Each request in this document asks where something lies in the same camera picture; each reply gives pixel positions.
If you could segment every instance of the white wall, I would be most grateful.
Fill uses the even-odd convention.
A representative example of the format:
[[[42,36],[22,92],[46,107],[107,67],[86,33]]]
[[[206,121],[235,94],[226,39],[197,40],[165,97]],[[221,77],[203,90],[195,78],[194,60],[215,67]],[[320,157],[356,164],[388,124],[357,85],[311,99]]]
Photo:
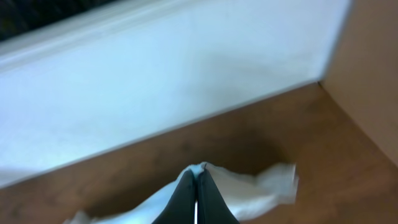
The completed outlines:
[[[50,39],[4,50],[0,184],[318,80],[348,7],[348,0],[191,2],[165,14],[156,5],[132,19],[123,20],[137,12],[120,13],[106,26],[57,37],[57,46]],[[31,40],[49,35],[39,32]]]

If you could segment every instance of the white fabric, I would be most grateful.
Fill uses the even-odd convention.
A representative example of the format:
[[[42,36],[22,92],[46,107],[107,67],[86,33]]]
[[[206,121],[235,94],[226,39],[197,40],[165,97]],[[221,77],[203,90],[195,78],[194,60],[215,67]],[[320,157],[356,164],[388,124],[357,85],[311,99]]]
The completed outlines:
[[[128,224],[152,223],[170,200],[182,174],[192,170],[197,176],[206,167],[231,213],[239,221],[249,220],[268,212],[278,204],[294,203],[298,178],[295,166],[277,164],[257,176],[235,174],[207,162],[185,168],[176,181],[167,184],[138,207],[120,215],[97,220],[78,212],[64,224]]]

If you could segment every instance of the white cloth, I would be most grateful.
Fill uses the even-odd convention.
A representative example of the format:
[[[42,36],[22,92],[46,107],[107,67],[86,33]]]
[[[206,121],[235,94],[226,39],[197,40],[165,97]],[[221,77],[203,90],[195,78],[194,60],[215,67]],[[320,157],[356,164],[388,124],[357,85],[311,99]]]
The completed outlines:
[[[278,204],[295,201],[298,178],[295,175],[294,165],[277,164],[257,176],[251,176],[235,174],[222,167],[202,162],[185,168],[176,181],[167,184],[129,212],[101,220],[90,219],[85,213],[78,212],[72,220],[67,220],[64,224],[152,223],[166,207],[182,174],[190,169],[197,177],[205,167],[229,210],[239,221],[259,217]]]

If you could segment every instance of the wooden floor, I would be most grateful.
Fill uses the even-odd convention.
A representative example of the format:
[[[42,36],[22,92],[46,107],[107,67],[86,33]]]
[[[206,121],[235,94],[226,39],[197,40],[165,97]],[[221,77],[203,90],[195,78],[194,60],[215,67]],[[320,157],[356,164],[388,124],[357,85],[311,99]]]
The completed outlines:
[[[288,223],[398,223],[397,168],[317,84],[2,189],[0,223],[127,211],[201,161],[246,174],[296,162]]]

